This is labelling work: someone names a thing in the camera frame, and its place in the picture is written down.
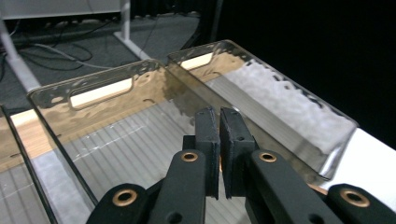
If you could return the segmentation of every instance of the brass screw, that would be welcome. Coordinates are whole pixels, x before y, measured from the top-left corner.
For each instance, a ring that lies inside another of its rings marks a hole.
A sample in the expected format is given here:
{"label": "brass screw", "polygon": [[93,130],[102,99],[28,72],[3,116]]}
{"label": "brass screw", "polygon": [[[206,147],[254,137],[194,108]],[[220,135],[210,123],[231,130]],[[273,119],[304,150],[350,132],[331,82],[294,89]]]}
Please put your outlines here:
{"label": "brass screw", "polygon": [[193,152],[186,152],[183,155],[181,155],[181,159],[183,161],[196,161],[198,159],[198,155]]}
{"label": "brass screw", "polygon": [[263,152],[263,153],[260,153],[260,159],[262,160],[262,161],[267,161],[267,162],[274,162],[274,161],[276,161],[276,156],[274,156],[273,154],[271,154],[271,153],[267,153],[267,152]]}
{"label": "brass screw", "polygon": [[370,205],[370,201],[364,195],[353,189],[342,189],[340,194],[345,201],[355,206],[368,207]]}
{"label": "brass screw", "polygon": [[[129,196],[129,197],[125,200],[120,199],[120,196],[123,194],[125,194],[126,196]],[[120,189],[119,191],[117,191],[114,194],[113,203],[118,207],[123,207],[123,206],[127,206],[127,205],[133,203],[134,200],[136,200],[136,198],[137,198],[136,191],[134,191],[132,189]]]}

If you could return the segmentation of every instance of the white surface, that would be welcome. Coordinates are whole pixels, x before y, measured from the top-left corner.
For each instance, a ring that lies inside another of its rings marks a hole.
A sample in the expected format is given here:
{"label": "white surface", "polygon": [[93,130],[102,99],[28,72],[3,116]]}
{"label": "white surface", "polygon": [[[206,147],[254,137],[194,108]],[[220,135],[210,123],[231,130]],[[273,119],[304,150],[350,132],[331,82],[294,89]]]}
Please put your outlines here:
{"label": "white surface", "polygon": [[396,151],[358,129],[350,139],[334,179],[321,187],[350,184],[365,189],[396,212]]}
{"label": "white surface", "polygon": [[1,0],[3,19],[27,19],[120,11],[120,1],[108,0]]}

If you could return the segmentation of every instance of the metal table leg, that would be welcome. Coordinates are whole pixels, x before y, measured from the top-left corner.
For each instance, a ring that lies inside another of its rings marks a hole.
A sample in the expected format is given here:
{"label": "metal table leg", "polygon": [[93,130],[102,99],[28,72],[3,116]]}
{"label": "metal table leg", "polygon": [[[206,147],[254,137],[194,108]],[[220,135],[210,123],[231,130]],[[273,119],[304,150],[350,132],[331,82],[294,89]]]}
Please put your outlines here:
{"label": "metal table leg", "polygon": [[114,33],[114,36],[127,47],[139,59],[150,59],[145,51],[139,48],[130,38],[131,20],[131,0],[120,0],[121,6],[121,31]]}
{"label": "metal table leg", "polygon": [[40,83],[35,78],[35,75],[32,73],[30,68],[26,65],[24,60],[18,54],[15,49],[14,44],[12,43],[12,39],[9,37],[8,30],[3,22],[0,12],[0,36],[1,41],[3,42],[3,46],[7,52],[7,62],[11,66],[12,71],[14,71],[18,80],[22,84],[23,88],[26,92],[31,91],[37,87],[40,87]]}

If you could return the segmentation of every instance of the dark background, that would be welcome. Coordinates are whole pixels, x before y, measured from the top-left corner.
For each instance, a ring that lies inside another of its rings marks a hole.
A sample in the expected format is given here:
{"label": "dark background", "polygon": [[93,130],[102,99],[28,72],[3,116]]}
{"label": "dark background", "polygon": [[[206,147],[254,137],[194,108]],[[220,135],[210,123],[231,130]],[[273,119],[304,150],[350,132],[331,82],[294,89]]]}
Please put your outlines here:
{"label": "dark background", "polygon": [[224,1],[231,39],[396,148],[394,1]]}

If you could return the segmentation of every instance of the transparent plastic bin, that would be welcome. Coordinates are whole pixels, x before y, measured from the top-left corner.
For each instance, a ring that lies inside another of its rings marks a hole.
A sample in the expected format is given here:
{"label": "transparent plastic bin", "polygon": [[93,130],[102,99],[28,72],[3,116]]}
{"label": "transparent plastic bin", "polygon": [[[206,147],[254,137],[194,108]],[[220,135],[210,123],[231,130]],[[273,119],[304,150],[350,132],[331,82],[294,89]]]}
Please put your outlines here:
{"label": "transparent plastic bin", "polygon": [[283,146],[333,177],[356,121],[229,40],[169,54],[168,61],[172,73],[198,78],[268,133],[256,133],[261,147]]}
{"label": "transparent plastic bin", "polygon": [[56,223],[31,166],[23,162],[19,137],[6,115],[0,106],[0,223]]}
{"label": "transparent plastic bin", "polygon": [[[155,60],[42,87],[28,98],[93,206],[119,184],[147,189],[164,178],[183,135],[194,134],[195,112],[212,105],[218,116],[231,106]],[[206,198],[206,223],[249,223],[245,199],[226,200],[222,183],[218,201]]]}

